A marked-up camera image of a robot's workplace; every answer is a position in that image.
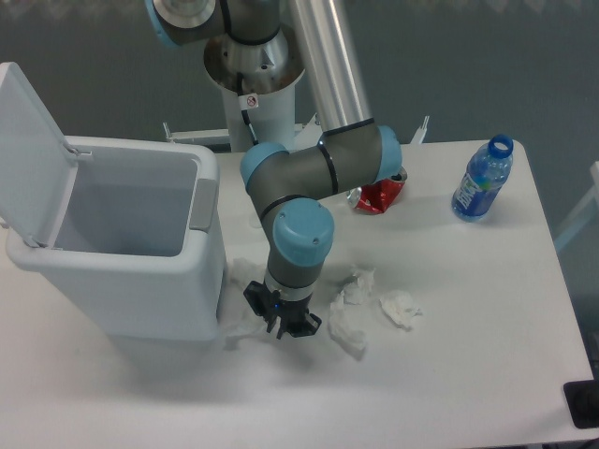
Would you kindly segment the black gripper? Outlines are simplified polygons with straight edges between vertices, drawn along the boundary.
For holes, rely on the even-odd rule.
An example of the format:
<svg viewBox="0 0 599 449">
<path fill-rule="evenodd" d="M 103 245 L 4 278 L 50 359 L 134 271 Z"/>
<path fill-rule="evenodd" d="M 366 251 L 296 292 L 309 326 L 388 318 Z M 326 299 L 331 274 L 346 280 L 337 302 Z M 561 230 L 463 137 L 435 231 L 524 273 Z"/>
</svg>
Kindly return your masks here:
<svg viewBox="0 0 599 449">
<path fill-rule="evenodd" d="M 267 323 L 267 332 L 271 333 L 276 321 L 280 320 L 277 339 L 284 334 L 293 338 L 313 336 L 322 324 L 322 320 L 309 312 L 311 297 L 298 301 L 287 301 L 279 292 L 271 292 L 264 283 L 250 281 L 243 295 L 254 314 Z"/>
</svg>

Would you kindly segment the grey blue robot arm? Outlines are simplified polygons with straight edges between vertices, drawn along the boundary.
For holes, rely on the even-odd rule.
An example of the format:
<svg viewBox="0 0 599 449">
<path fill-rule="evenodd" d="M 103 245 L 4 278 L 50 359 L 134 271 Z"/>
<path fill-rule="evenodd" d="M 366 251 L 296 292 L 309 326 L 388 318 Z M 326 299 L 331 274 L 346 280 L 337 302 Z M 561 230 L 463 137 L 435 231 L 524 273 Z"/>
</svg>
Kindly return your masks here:
<svg viewBox="0 0 599 449">
<path fill-rule="evenodd" d="M 292 22 L 276 1 L 150 1 L 158 36 L 182 46 L 204 41 L 213 82 L 235 96 L 241 176 L 270 245 L 265 277 L 244 296 L 278 335 L 315 334 L 314 285 L 332 246 L 324 198 L 389 179 L 402 167 L 392 129 L 375 123 L 340 1 L 293 1 Z M 259 132 L 254 111 L 299 78 L 312 87 L 322 129 L 317 143 L 292 151 Z"/>
</svg>

